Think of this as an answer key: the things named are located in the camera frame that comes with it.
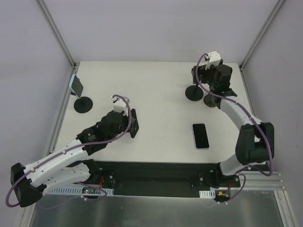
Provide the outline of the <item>black phone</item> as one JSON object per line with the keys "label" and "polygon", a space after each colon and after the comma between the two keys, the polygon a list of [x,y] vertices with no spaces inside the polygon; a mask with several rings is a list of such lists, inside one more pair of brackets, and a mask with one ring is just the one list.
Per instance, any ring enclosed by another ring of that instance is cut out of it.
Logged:
{"label": "black phone", "polygon": [[130,134],[131,138],[134,139],[137,132],[139,131],[139,123],[135,109],[131,109],[131,114],[132,114],[132,122],[128,130],[128,133]]}

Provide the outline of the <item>black round phone stand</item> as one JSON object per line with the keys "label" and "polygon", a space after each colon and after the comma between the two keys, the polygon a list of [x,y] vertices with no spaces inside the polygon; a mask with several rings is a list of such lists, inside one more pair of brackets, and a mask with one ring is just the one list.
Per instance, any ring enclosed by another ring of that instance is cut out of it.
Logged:
{"label": "black round phone stand", "polygon": [[74,110],[80,114],[89,112],[93,107],[93,101],[87,96],[81,94],[81,98],[77,98],[74,102]]}

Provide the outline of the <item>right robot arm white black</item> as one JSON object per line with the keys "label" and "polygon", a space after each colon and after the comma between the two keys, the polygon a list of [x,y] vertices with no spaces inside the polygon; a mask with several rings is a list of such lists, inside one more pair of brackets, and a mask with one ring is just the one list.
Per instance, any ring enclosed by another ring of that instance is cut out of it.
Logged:
{"label": "right robot arm white black", "polygon": [[226,113],[239,130],[235,153],[219,162],[204,183],[213,188],[225,186],[236,174],[274,157],[274,126],[253,117],[239,103],[237,94],[230,88],[232,68],[220,63],[218,66],[194,66],[191,70],[193,84],[208,84],[204,104],[217,107]]}

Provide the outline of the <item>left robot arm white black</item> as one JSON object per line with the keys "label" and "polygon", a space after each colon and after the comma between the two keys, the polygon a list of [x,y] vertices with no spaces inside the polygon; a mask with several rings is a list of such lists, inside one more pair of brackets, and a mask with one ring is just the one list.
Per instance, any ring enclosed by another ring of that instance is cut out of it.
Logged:
{"label": "left robot arm white black", "polygon": [[135,109],[130,116],[112,110],[64,148],[28,165],[14,164],[10,169],[9,193],[15,193],[16,205],[24,208],[65,184],[85,181],[95,184],[100,179],[99,167],[88,157],[127,133],[134,138],[138,130]]}

